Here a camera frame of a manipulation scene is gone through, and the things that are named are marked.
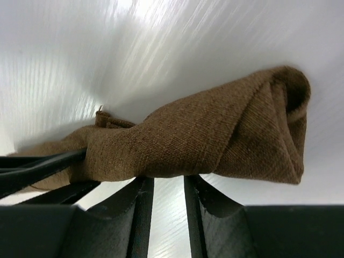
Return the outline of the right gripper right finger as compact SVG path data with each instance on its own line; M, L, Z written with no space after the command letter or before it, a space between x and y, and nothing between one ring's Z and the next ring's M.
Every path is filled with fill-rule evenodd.
M243 206L199 175L184 177L192 257L258 257Z

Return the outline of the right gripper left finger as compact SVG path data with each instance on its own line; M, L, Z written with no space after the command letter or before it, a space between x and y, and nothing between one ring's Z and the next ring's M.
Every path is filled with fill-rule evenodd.
M86 211L76 209L59 257L147 257L154 179L136 178Z

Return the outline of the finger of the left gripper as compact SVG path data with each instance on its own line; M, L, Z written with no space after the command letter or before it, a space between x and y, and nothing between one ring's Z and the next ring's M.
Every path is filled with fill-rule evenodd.
M83 161L86 151L84 148L48 156L2 156L1 198Z
M99 181L77 182L61 187L17 205L73 205L101 184Z

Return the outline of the brown cloth napkin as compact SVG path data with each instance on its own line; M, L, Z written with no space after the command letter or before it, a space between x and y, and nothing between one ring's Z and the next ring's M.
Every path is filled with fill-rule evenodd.
M139 124L99 110L93 125L16 155L86 149L83 162L31 186L41 191L88 180L209 173L299 184L310 96L301 71L289 66L260 70L166 104Z

